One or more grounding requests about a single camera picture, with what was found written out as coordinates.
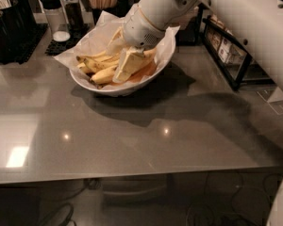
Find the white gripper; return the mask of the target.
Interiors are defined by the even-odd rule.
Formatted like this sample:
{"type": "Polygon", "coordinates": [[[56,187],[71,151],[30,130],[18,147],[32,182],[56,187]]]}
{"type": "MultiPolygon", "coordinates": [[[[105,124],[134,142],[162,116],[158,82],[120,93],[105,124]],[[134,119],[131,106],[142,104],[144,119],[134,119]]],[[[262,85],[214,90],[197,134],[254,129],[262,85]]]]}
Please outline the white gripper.
{"type": "Polygon", "coordinates": [[[112,81],[117,84],[127,81],[142,67],[143,49],[153,49],[164,36],[165,32],[155,28],[139,7],[132,7],[125,15],[123,27],[117,28],[106,49],[108,56],[120,55],[112,81]]]}

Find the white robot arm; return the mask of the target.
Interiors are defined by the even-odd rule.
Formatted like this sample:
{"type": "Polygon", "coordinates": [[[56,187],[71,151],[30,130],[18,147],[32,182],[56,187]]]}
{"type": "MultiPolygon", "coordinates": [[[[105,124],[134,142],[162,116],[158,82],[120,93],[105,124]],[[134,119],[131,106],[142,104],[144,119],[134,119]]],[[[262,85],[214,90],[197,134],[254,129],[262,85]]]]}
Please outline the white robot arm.
{"type": "Polygon", "coordinates": [[[158,45],[173,19],[199,4],[225,23],[242,47],[283,92],[283,1],[140,0],[125,15],[107,53],[121,54],[115,83],[123,83],[141,64],[145,51],[158,45]]]}

